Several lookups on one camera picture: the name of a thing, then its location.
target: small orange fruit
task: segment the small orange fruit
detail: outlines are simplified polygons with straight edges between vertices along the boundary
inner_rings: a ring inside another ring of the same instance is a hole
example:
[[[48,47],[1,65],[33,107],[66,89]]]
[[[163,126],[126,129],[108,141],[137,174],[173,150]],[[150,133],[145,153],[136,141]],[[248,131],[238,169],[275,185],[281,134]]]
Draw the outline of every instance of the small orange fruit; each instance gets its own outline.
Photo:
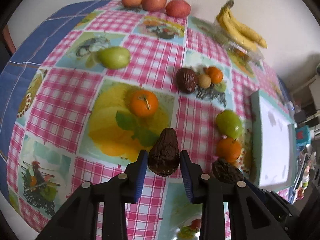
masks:
[[[132,94],[130,111],[137,117],[152,116],[157,111],[158,106],[158,98],[148,90],[138,90]]]
[[[241,144],[231,137],[222,139],[217,144],[216,155],[224,158],[228,163],[234,163],[241,154]]]
[[[219,84],[223,79],[222,71],[215,66],[208,67],[205,73],[210,76],[213,84]]]

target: silver screw head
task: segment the silver screw head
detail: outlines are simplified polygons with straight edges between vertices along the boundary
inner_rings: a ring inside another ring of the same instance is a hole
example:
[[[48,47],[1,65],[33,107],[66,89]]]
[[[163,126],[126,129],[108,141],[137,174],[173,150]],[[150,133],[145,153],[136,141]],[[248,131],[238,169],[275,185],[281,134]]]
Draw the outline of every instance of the silver screw head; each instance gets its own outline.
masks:
[[[237,182],[237,185],[238,185],[238,187],[245,187],[245,186],[247,186],[247,184],[246,184],[244,181],[242,181],[242,180],[239,180],[239,181]]]
[[[83,188],[88,188],[88,187],[90,187],[91,186],[91,183],[89,182],[89,181],[85,181],[85,182],[83,182],[82,184],[81,184],[81,187],[83,187]]]
[[[128,176],[125,173],[118,174],[118,179],[126,179]]]
[[[210,179],[210,175],[206,173],[202,173],[200,177],[201,179],[205,179],[205,180]]]

